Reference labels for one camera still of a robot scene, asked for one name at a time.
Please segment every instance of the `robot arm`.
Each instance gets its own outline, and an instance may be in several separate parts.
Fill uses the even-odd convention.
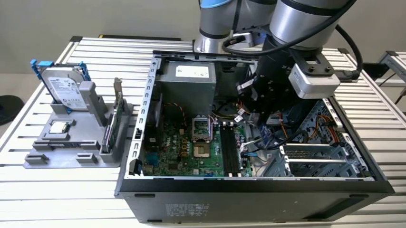
[[[225,53],[221,46],[231,32],[268,24],[275,5],[276,0],[201,0],[199,36],[193,50]],[[244,43],[250,46],[260,42],[256,34],[255,37],[251,33],[236,35],[244,36]]]
[[[227,3],[231,6],[237,2],[244,4],[254,1],[259,2],[227,0]],[[352,77],[356,77],[356,72],[335,71],[320,54],[334,29],[344,35],[338,20],[354,3],[355,0],[278,0],[262,51],[250,52],[229,48],[247,38],[235,35],[225,38],[225,33],[223,34],[223,40],[219,41],[223,42],[223,51],[236,55],[260,56],[256,72],[236,86],[239,99],[259,116],[256,124],[263,123],[271,113],[291,107],[300,99],[331,96],[340,79],[351,81]],[[240,15],[244,13],[266,18],[251,10],[240,12]]]

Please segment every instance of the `case label sticker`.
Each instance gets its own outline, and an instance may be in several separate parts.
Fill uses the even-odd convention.
[[[176,77],[200,77],[208,78],[208,67],[207,66],[177,66]]]
[[[49,77],[52,89],[63,105],[75,109],[87,109],[76,82],[68,77]]]
[[[165,213],[171,217],[204,217],[208,212],[208,203],[167,203]]]

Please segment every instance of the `metal slat surface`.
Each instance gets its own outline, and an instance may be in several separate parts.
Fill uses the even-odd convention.
[[[83,38],[80,43],[65,48],[67,56],[60,61],[88,64],[97,93],[107,103],[113,101],[113,78],[123,79],[124,98],[135,104],[133,115],[141,102],[143,87],[153,50],[191,51],[191,43],[181,41],[127,40]],[[335,69],[354,69],[348,57],[336,49],[323,50]],[[335,93],[336,100],[348,114],[354,127],[366,141],[371,154],[380,165],[396,195],[379,200],[352,215],[330,223],[241,223],[241,224],[181,224],[181,227],[302,227],[320,228],[396,228],[406,226],[406,154],[395,146],[402,143],[404,124],[398,120],[392,108],[380,101],[380,95],[370,88],[363,78],[356,83],[343,83]],[[37,91],[12,123],[4,137],[0,152],[0,224],[6,227],[104,227],[141,226],[123,199],[115,199],[115,181],[119,168],[25,170],[24,156],[30,149],[33,138],[47,123],[51,96],[38,86]],[[164,224],[164,227],[179,225]]]

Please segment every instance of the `metal chassis frame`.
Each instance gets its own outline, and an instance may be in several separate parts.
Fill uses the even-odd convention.
[[[291,178],[291,177],[278,177],[278,178],[244,178],[244,177],[223,177],[223,178],[199,178],[199,177],[139,177],[132,176],[128,173],[132,171],[135,166],[139,164],[136,162],[140,150],[141,150],[141,140],[143,140],[143,131],[144,131],[144,123],[148,113],[149,107],[149,100],[151,100],[151,92],[155,80],[155,74],[159,70],[161,64],[161,58],[171,57],[171,58],[188,58],[201,61],[212,61],[216,58],[216,61],[239,61],[245,63],[252,63],[254,59],[247,61],[247,58],[241,59],[239,57],[227,57],[227,56],[217,56],[213,57],[205,56],[205,54],[188,54],[188,53],[169,53],[169,52],[153,52],[155,56],[151,62],[151,70],[148,72],[148,82],[145,86],[145,94],[141,103],[140,115],[136,122],[136,130],[141,131],[141,136],[137,137],[132,141],[128,158],[127,158],[127,165],[125,169],[121,167],[119,175],[119,181],[116,186],[116,194],[123,196],[129,204],[132,210],[140,209],[137,203],[140,202],[139,197],[141,198],[155,198],[153,201],[156,202],[156,198],[159,198],[160,193],[168,194],[171,198],[176,199],[181,197],[181,194],[187,192],[193,192],[193,194],[199,197],[200,202],[209,201],[209,198],[205,197],[204,193],[211,193],[213,195],[221,195],[225,192],[239,193],[240,196],[244,196],[247,199],[254,197],[251,193],[280,193],[280,192],[290,192],[291,196],[295,194],[302,193],[311,193],[318,192],[319,194],[342,194],[346,192],[351,197],[355,192],[362,194],[363,196],[368,195],[363,201],[358,202],[356,204],[342,208],[342,210],[336,211],[328,218],[318,219],[320,221],[335,220],[343,215],[348,214],[350,211],[354,211],[367,204],[372,203],[374,201],[379,200],[382,197],[394,193],[390,183],[386,180],[384,175],[368,153],[368,150],[362,143],[359,136],[350,124],[348,120],[346,119],[346,115],[343,114],[340,107],[335,101],[335,98],[328,98],[328,102],[335,109],[336,115],[340,118],[343,128],[348,132],[352,142],[355,143],[359,151],[364,157],[364,160],[370,166],[370,170],[374,173],[375,181],[343,181],[344,179],[338,180],[336,178],[316,178],[319,180],[328,180],[328,181],[304,181],[307,178]],[[145,210],[152,210],[156,207],[156,203],[143,204]],[[145,221],[145,215],[140,216],[143,221]],[[183,221],[193,221],[189,218],[183,218]]]

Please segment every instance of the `black cable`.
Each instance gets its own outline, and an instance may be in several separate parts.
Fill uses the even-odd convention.
[[[356,46],[352,38],[350,37],[348,33],[343,30],[343,28],[340,27],[340,25],[335,26],[335,30],[340,34],[340,36],[344,39],[344,41],[347,41],[347,43],[350,45],[350,48],[351,48],[351,50],[354,52],[355,60],[356,60],[356,70],[352,71],[352,79],[358,79],[358,77],[360,75],[360,71],[362,71],[362,65],[363,65],[363,59],[362,59],[360,51],[358,49],[358,46]]]
[[[391,79],[392,76],[395,76],[395,73],[394,73],[392,75],[390,75],[390,76],[387,77],[387,79],[384,79],[384,81],[383,81],[378,86],[383,85],[383,83],[384,83],[388,79]]]
[[[399,101],[400,101],[400,99],[402,99],[402,95],[399,95],[399,97],[398,97],[398,99],[395,100],[395,102],[394,102],[394,104],[396,105],[398,103],[399,103]]]
[[[248,157],[252,157],[252,158],[258,158],[259,160],[262,160],[263,162],[267,162],[267,160],[263,160],[258,155],[256,156],[250,156]]]
[[[294,139],[295,139],[295,137],[299,135],[299,134],[307,134],[307,131],[298,131],[298,132],[295,132],[295,134],[292,134],[287,139],[284,139],[282,142],[279,142],[276,145],[272,145],[272,146],[270,146],[270,147],[267,147],[267,148],[264,148],[264,147],[262,147],[262,146],[259,146],[258,144],[255,144],[255,146],[258,147],[258,149],[256,150],[254,150],[254,151],[251,151],[250,153],[255,153],[255,152],[258,152],[258,151],[260,151],[260,150],[263,150],[263,151],[271,151],[271,150],[275,150],[275,149],[278,149],[283,144],[286,144],[286,143],[288,143],[290,141],[292,141]]]
[[[233,42],[233,38],[227,39],[223,42],[221,48],[225,52],[229,52],[236,55],[243,55],[243,56],[266,56],[275,52],[279,52],[279,51],[295,46],[296,44],[299,44],[300,42],[307,40],[310,37],[312,37],[322,30],[324,30],[342,17],[342,15],[347,12],[347,10],[350,9],[350,7],[354,5],[355,2],[356,2],[356,0],[350,0],[347,2],[347,4],[342,7],[340,11],[334,16],[331,16],[327,20],[324,20],[320,24],[318,24],[304,36],[302,36],[300,38],[292,40],[291,42],[287,42],[286,44],[275,47],[274,49],[262,50],[262,51],[233,50],[233,49],[228,48],[228,46]]]

